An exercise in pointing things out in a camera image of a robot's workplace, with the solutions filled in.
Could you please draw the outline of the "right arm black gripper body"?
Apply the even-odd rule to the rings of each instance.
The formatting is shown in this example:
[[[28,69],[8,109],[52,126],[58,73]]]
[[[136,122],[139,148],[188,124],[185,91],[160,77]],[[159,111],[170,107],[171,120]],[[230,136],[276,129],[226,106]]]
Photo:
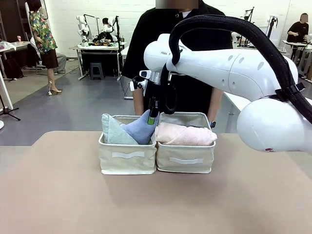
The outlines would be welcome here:
[[[148,101],[155,99],[160,100],[161,97],[161,85],[155,83],[148,83],[146,87],[146,98]]]

